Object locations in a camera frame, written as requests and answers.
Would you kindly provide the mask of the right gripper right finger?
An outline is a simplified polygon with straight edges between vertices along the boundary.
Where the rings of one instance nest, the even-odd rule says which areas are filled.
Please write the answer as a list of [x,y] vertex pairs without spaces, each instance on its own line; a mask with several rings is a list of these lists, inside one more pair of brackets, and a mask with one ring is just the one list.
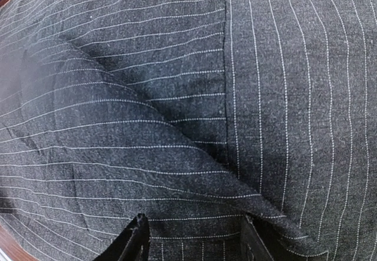
[[245,215],[240,233],[242,260],[280,260],[282,248],[276,238],[268,223]]

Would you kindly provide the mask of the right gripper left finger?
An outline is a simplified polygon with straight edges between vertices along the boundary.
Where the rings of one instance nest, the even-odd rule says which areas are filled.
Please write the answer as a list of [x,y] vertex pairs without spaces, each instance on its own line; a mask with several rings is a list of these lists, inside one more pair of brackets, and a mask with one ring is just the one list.
[[94,261],[148,261],[149,250],[148,218],[139,213]]

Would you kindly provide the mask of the black pinstriped long sleeve shirt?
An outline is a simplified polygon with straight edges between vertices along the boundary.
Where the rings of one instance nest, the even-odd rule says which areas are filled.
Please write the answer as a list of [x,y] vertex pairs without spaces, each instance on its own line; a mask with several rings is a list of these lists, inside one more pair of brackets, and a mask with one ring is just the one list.
[[94,260],[139,213],[149,260],[376,259],[376,0],[10,0],[1,226]]

